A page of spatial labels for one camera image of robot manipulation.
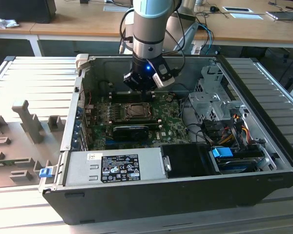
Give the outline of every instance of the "paper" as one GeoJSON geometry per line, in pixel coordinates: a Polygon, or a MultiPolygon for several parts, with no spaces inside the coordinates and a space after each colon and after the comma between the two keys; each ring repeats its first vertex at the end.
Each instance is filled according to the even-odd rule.
{"type": "Polygon", "coordinates": [[[249,19],[249,20],[263,20],[259,15],[252,14],[239,14],[239,13],[230,13],[234,18],[237,19],[249,19]]]}
{"type": "Polygon", "coordinates": [[[0,19],[0,28],[6,29],[10,27],[17,27],[18,23],[14,19],[0,19]]]}

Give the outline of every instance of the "table surface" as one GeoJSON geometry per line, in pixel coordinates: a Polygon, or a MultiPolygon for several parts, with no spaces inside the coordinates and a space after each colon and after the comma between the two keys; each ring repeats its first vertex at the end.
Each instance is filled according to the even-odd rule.
{"type": "MultiPolygon", "coordinates": [[[[123,12],[104,12],[103,2],[92,1],[80,4],[78,0],[55,0],[57,13],[50,24],[21,22],[18,28],[0,29],[0,33],[62,35],[62,36],[98,36],[119,37],[119,24],[123,12]]],[[[278,0],[278,5],[292,6],[293,2],[278,0]]],[[[195,11],[209,12],[210,4],[222,6],[250,8],[254,14],[266,11],[279,11],[276,6],[268,5],[268,0],[209,0],[207,4],[196,7],[195,11]]],[[[209,14],[206,19],[215,40],[293,43],[293,22],[273,21],[268,15],[261,19],[235,19],[230,14],[209,14]]],[[[199,31],[195,39],[206,39],[205,31],[199,31]]]]}
{"type": "Polygon", "coordinates": [[[0,28],[0,33],[9,34],[30,34],[30,29],[35,25],[34,22],[20,22],[19,27],[14,28],[0,28]]]}

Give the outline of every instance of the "blue cable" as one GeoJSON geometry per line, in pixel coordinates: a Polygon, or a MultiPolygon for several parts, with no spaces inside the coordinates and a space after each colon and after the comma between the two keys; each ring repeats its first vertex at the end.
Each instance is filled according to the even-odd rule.
{"type": "Polygon", "coordinates": [[[203,27],[207,32],[208,32],[208,34],[209,34],[209,48],[208,48],[208,50],[206,51],[206,55],[208,54],[208,52],[209,52],[209,50],[210,50],[210,47],[211,47],[211,34],[210,34],[210,30],[207,28],[207,27],[205,27],[204,25],[202,25],[202,24],[199,24],[201,27],[203,27]]]}

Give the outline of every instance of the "capacitor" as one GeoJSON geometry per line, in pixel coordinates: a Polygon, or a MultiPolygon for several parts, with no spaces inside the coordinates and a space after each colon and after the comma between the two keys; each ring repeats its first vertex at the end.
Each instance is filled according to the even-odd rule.
{"type": "Polygon", "coordinates": [[[172,97],[167,97],[166,102],[171,103],[172,102],[172,97]]]}

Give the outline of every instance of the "blue latch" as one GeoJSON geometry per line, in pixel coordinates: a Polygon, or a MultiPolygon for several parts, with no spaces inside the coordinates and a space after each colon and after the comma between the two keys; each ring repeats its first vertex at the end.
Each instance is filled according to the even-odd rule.
{"type": "Polygon", "coordinates": [[[39,177],[52,177],[52,169],[51,168],[42,168],[39,172],[39,177]]]}
{"type": "Polygon", "coordinates": [[[232,157],[231,149],[228,147],[218,147],[212,150],[214,157],[232,157]]]}

